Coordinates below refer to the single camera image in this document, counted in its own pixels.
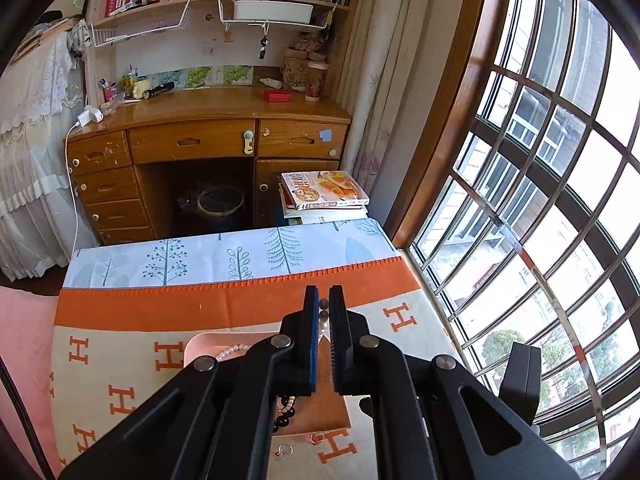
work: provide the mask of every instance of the metal screw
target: metal screw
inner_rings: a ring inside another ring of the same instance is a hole
[[[379,344],[380,339],[374,335],[364,335],[360,338],[360,346],[364,346],[364,348],[378,348]]]
[[[439,355],[436,357],[436,366],[442,370],[453,370],[456,360],[450,355]]]
[[[291,338],[286,334],[278,334],[271,338],[271,345],[276,348],[286,348],[291,344]]]
[[[201,355],[193,362],[193,367],[199,372],[207,372],[213,368],[215,361],[210,355]]]

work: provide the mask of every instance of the floor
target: floor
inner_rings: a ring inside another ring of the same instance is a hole
[[[0,286],[17,288],[41,296],[57,296],[65,281],[66,267],[53,266],[40,278],[23,278],[11,282],[0,272]]]

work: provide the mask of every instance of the sticker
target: sticker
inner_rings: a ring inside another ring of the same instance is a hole
[[[320,138],[322,139],[322,142],[330,142],[331,141],[331,130],[320,130]]]

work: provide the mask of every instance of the orange stripe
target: orange stripe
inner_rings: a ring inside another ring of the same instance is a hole
[[[320,297],[342,285],[348,308],[420,288],[400,256],[244,282],[149,288],[63,288],[55,324],[91,330],[171,332],[280,321],[302,308],[305,286]]]

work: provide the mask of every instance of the window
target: window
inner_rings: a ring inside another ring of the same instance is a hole
[[[488,388],[514,341],[541,348],[536,423],[567,421],[546,438],[581,478],[640,416],[639,123],[640,70],[591,2],[510,0],[475,120],[410,248]],[[596,410],[621,384],[638,389]]]

